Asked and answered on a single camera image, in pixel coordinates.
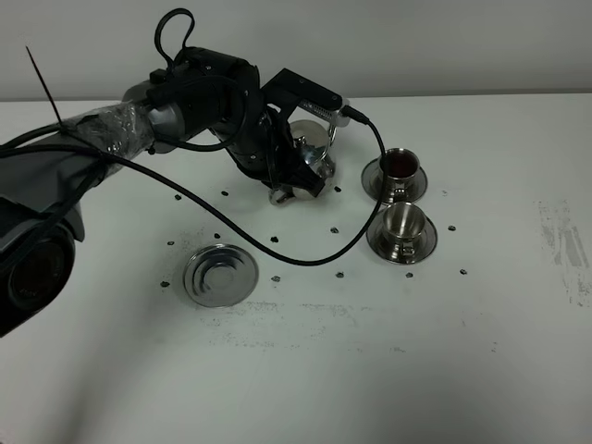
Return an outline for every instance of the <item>camera lens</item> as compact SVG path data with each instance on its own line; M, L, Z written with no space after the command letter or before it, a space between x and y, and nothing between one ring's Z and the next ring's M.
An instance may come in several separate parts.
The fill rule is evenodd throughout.
M64 274L64 251L51 241L37 244L10 275L10 299L21 310L47 304Z
M38 242L8 276L8 298L24 311L37 311L62 290L74 262L73 241L57 229Z

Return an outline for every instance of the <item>metal saucer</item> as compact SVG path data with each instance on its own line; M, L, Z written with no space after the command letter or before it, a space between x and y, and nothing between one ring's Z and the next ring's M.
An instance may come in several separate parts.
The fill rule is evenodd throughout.
M362 186L364 191L375 201L380 194L382 186L382 171L380 170L380 157L374 159L365 166L362 171ZM423 168L419 167L417 173L406 187L396 189L388 186L385 199L382 203L389 205L395 202L417 202L427 190L427 175Z
M234 245L217 244L194 254L183 272L187 294L204 307L230 307L254 290L259 269L253 257Z
M412 239L397 239L393 236L393 227L389 230L385 226L385 213L390 207L381 210L366 231L366 239L372 250L382 259L393 264L410 265L417 264L427 258L438 244L438 232L434 223L412 203L396 203L398 205L411 205L421 213L423 218L421 231L413 235ZM395 228L395 231L404 232L406 228Z

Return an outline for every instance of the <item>dark liquid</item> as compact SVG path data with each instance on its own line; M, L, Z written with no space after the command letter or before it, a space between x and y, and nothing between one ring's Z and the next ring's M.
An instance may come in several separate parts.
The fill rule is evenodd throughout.
M392 178L409 178L415 174L418 168L419 163L412 154L401 153L399 151L387 153L385 169L387 170L387 175Z

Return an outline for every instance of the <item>stainless steel saucer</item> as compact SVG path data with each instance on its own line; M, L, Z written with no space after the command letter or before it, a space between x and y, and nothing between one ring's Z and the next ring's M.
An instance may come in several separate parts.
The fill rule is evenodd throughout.
M397 202L376 215L366 239L382 259L409 265L423 261L436 249L438 233L418 206Z
M242 248L224 244L194 254L183 273L187 294L204 307L230 307L244 301L258 278L253 257Z
M427 175L419 165L417 156L403 148L387 151L387 192L383 204L395 202L417 202L427 190ZM362 171L362 186L375 201L380 194L384 172L380 157L370 162Z

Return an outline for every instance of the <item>cup with dark liquid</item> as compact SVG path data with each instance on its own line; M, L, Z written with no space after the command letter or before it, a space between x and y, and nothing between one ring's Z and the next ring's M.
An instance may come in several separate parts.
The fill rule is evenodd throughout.
M383 180L387 181L383 204L412 203L424 195L427 176L413 152L404 148L392 148L387 151L382 162L380 159L381 157L370 162L362 173L362 184L370 197L378 199Z

